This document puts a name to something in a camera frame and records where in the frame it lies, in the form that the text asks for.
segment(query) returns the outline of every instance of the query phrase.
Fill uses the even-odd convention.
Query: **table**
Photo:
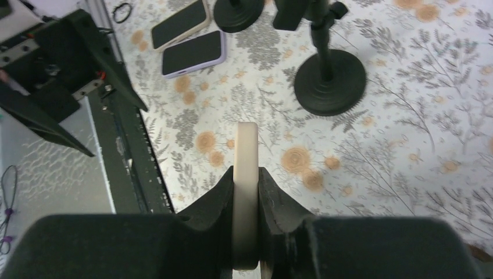
[[[119,2],[105,0],[110,11]],[[165,80],[150,29],[190,1],[129,2],[115,32],[178,210],[233,163],[236,122],[255,121],[260,165],[311,211],[436,216],[493,252],[493,3],[344,1],[350,13],[333,27],[332,48],[363,62],[366,95],[348,113],[319,117],[293,92],[315,52],[308,22],[274,30],[266,1],[253,26],[227,35],[224,63]]]

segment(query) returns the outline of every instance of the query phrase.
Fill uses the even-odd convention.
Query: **tablecloth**
[[[120,1],[105,2],[112,10]],[[315,53],[309,22],[275,30],[272,1],[254,25],[227,35],[224,63],[171,80],[150,30],[190,1],[130,3],[115,32],[178,210],[232,165],[236,123],[254,121],[260,165],[312,212],[440,217],[493,252],[493,2],[344,1],[350,12],[332,28],[331,47],[363,62],[367,86],[334,117],[296,101],[296,70]]]

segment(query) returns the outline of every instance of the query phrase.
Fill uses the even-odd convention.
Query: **black stand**
[[[214,20],[224,32],[240,32],[257,21],[263,7],[264,0],[217,0]]]
[[[312,2],[311,5],[320,8],[326,5],[326,1]],[[349,52],[328,48],[329,29],[335,19],[348,12],[346,6],[335,2],[327,10],[325,17],[308,18],[312,21],[312,41],[317,54],[301,65],[294,81],[300,105],[320,116],[338,115],[350,110],[361,100],[366,86],[365,68],[359,59]]]

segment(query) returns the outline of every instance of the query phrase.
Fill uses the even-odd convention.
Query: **cable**
[[[117,20],[117,19],[116,19],[116,13],[117,13],[119,10],[124,9],[124,8],[125,8],[125,7],[127,7],[127,6],[128,6],[128,12],[127,12],[127,14],[125,15],[125,17],[124,17],[123,19],[121,19],[121,20]],[[116,23],[118,23],[118,24],[123,23],[123,22],[125,22],[125,20],[127,20],[127,19],[130,17],[130,15],[132,14],[132,5],[130,5],[130,3],[127,3],[127,2],[125,2],[125,3],[121,3],[120,5],[118,5],[118,6],[116,6],[115,8],[113,8],[112,14],[113,14],[113,20],[114,20]]]
[[[12,202],[9,204],[7,202],[7,196],[5,195],[5,182],[4,178],[5,175],[9,172],[10,169],[14,169],[14,185],[13,185],[13,192],[12,192]],[[0,231],[2,231],[2,239],[0,239],[0,255],[5,255],[10,252],[10,243],[13,240],[13,237],[10,235],[7,235],[7,228],[9,227],[9,222],[10,222],[10,217],[12,213],[14,213],[13,205],[15,201],[15,196],[17,192],[17,178],[19,171],[16,166],[10,165],[7,167],[7,169],[3,172],[2,178],[0,180],[0,187],[2,188],[2,195],[3,195],[3,204],[5,204],[5,220],[3,223],[0,225]]]

